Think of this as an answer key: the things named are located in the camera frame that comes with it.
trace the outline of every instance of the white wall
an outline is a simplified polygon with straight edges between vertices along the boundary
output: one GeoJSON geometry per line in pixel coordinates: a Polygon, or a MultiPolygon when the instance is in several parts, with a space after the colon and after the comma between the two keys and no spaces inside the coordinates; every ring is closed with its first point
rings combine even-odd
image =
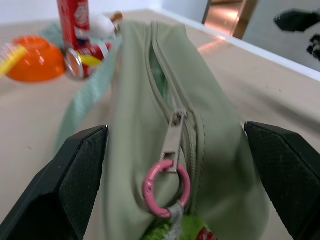
{"type": "Polygon", "coordinates": [[[311,69],[320,71],[320,62],[307,53],[309,40],[320,34],[320,24],[305,33],[285,33],[273,23],[276,15],[296,8],[315,11],[319,0],[259,0],[243,40],[311,69]]]}
{"type": "Polygon", "coordinates": [[[208,0],[161,0],[161,6],[183,17],[202,22],[208,0]]]}
{"type": "MultiPolygon", "coordinates": [[[[148,8],[158,0],[89,0],[90,12],[110,13],[148,8]]],[[[0,0],[0,24],[56,19],[57,0],[0,0]]]]}

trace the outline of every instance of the zipper pull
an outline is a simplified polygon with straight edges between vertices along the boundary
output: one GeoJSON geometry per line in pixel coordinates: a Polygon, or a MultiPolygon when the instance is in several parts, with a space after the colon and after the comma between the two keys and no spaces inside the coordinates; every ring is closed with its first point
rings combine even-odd
{"type": "Polygon", "coordinates": [[[160,161],[164,159],[173,160],[173,166],[166,172],[176,174],[178,171],[180,146],[182,141],[182,130],[187,112],[184,109],[176,110],[169,122],[169,128],[166,132],[160,161]]]}

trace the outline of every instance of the pink ring clip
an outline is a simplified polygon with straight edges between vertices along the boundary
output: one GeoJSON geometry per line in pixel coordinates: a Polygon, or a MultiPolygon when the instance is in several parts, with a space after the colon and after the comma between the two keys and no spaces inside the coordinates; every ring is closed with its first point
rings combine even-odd
{"type": "MultiPolygon", "coordinates": [[[[157,162],[151,170],[148,172],[144,183],[143,183],[143,197],[146,205],[149,207],[150,211],[160,218],[171,218],[171,213],[166,208],[160,208],[156,203],[154,196],[154,181],[156,180],[158,174],[163,172],[174,164],[173,160],[165,159],[157,162]]],[[[190,193],[191,193],[191,183],[190,177],[187,170],[179,163],[177,168],[178,174],[182,177],[184,190],[180,198],[180,202],[183,206],[186,206],[190,193]]]]}

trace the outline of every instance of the fuzzy green charm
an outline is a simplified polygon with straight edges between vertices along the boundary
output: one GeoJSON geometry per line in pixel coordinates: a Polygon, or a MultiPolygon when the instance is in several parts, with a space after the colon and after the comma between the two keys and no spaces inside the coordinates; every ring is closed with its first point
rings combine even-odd
{"type": "MultiPolygon", "coordinates": [[[[199,232],[207,227],[204,221],[197,216],[184,216],[182,219],[182,235],[177,240],[196,240],[199,232]]],[[[153,229],[142,240],[164,240],[165,235],[170,231],[170,223],[164,223],[153,229]]]]}

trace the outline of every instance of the coca-cola can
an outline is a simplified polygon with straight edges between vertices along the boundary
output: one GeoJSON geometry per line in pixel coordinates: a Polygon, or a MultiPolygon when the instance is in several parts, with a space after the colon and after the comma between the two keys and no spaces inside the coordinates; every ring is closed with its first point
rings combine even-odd
{"type": "Polygon", "coordinates": [[[79,78],[87,78],[95,72],[97,65],[109,54],[111,43],[102,43],[74,50],[68,49],[66,64],[71,73],[79,78]]]}
{"type": "Polygon", "coordinates": [[[79,49],[90,43],[88,0],[57,0],[65,49],[79,49]]]}

